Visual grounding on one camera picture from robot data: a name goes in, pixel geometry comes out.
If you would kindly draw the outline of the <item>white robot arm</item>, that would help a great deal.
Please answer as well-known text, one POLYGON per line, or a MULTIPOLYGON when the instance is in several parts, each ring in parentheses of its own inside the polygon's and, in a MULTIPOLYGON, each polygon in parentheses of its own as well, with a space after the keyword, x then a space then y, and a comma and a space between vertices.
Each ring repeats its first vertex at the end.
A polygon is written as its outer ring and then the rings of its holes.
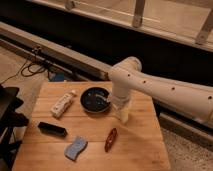
POLYGON ((117 116, 123 123, 128 120, 128 115, 122 110, 130 101, 131 91, 136 90, 170 110, 213 127, 213 87, 151 76, 141 70, 142 64, 136 57, 128 57, 108 70, 112 81, 109 101, 117 109, 117 116))

